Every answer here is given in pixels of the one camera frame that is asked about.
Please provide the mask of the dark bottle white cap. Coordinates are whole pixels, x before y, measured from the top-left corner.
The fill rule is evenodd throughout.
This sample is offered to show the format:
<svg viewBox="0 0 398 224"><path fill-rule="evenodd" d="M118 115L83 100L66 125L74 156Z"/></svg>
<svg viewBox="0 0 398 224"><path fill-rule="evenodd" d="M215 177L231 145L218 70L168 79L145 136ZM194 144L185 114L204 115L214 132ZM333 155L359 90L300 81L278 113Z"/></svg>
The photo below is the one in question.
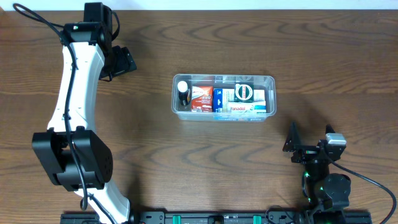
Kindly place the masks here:
<svg viewBox="0 0 398 224"><path fill-rule="evenodd" d="M186 81L179 81L177 83L178 98L182 106L187 106L190 103L190 89Z"/></svg>

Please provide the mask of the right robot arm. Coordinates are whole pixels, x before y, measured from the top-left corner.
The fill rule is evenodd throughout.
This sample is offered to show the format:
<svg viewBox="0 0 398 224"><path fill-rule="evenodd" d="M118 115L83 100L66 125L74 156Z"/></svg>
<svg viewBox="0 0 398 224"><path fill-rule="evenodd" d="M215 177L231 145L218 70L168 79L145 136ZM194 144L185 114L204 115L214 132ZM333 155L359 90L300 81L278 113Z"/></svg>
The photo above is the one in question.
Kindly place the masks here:
<svg viewBox="0 0 398 224"><path fill-rule="evenodd" d="M329 165L340 159L346 148L346 139L326 125L325 139L315 146L304 145L295 123L282 148L291 152L291 162L302 164L302 191L308 207L294 216L295 223L343 222L343 209L349 206L351 179L344 174L331 173Z"/></svg>

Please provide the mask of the blue fever patch box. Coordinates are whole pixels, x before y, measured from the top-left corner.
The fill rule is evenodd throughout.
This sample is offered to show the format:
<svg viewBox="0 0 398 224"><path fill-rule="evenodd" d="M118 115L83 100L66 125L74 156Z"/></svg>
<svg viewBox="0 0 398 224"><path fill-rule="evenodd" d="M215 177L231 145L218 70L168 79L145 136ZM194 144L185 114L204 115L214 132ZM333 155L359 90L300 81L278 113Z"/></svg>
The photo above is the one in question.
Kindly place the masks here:
<svg viewBox="0 0 398 224"><path fill-rule="evenodd" d="M266 101L264 90L254 90L254 101ZM234 89L216 88L213 92L213 111L216 113L214 119L222 121L261 121L267 113L228 113L226 111L229 102L234 100Z"/></svg>

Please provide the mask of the red medicine box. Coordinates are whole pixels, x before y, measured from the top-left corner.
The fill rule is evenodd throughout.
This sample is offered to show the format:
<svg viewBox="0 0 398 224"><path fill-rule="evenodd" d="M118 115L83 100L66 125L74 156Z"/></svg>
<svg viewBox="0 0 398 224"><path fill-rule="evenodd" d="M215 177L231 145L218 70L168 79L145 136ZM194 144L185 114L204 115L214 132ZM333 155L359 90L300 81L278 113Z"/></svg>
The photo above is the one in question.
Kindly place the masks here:
<svg viewBox="0 0 398 224"><path fill-rule="evenodd" d="M212 86L192 86L191 110L194 112L213 111Z"/></svg>

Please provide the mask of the clear plastic container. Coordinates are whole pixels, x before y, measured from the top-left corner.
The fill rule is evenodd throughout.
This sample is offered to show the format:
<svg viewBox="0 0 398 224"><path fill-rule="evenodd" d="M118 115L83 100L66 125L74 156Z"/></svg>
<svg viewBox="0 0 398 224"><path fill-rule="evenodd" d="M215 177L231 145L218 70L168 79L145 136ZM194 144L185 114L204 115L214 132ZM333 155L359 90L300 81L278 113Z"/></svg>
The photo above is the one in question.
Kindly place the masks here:
<svg viewBox="0 0 398 224"><path fill-rule="evenodd" d="M182 106L178 98L177 83L179 81L186 81L190 89L190 103L187 106ZM265 91L267 114L264 120L276 113L275 80L271 76L264 75L177 74L173 79L171 109L182 120L221 121L214 119L216 115L214 111L194 112L191 110L192 86L212 86L214 92L216 88L234 89L237 83L252 84L254 90Z"/></svg>

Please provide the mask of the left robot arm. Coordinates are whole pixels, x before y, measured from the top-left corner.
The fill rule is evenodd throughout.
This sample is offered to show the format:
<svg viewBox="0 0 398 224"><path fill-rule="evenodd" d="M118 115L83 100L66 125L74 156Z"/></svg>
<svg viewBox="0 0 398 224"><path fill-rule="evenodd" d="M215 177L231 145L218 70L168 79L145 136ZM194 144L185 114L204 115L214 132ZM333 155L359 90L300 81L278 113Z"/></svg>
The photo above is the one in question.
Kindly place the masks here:
<svg viewBox="0 0 398 224"><path fill-rule="evenodd" d="M74 192L93 207L101 223L128 223L130 201L116 186L113 156L97 136L98 82L119 59L128 70L126 48L111 45L109 22L65 24L62 30L63 76L47 131L34 133L32 148L53 185Z"/></svg>

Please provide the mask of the white Panadol box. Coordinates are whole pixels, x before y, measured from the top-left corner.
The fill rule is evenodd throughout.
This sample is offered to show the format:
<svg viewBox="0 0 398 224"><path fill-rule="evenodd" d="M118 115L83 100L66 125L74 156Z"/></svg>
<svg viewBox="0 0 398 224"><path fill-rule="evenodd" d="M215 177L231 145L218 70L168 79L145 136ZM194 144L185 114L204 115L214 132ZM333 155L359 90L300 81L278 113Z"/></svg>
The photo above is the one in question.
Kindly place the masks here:
<svg viewBox="0 0 398 224"><path fill-rule="evenodd" d="M267 113L266 102L229 102L226 107L228 113Z"/></svg>

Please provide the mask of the green round-logo box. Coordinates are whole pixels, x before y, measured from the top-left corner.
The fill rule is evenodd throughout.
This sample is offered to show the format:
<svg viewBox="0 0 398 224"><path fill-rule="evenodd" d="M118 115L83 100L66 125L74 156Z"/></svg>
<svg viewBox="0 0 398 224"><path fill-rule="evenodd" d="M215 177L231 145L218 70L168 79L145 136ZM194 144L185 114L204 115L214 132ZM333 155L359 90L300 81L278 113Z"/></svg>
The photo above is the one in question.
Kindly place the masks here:
<svg viewBox="0 0 398 224"><path fill-rule="evenodd" d="M234 100L237 102L253 102L254 101L254 86L252 84L235 84Z"/></svg>

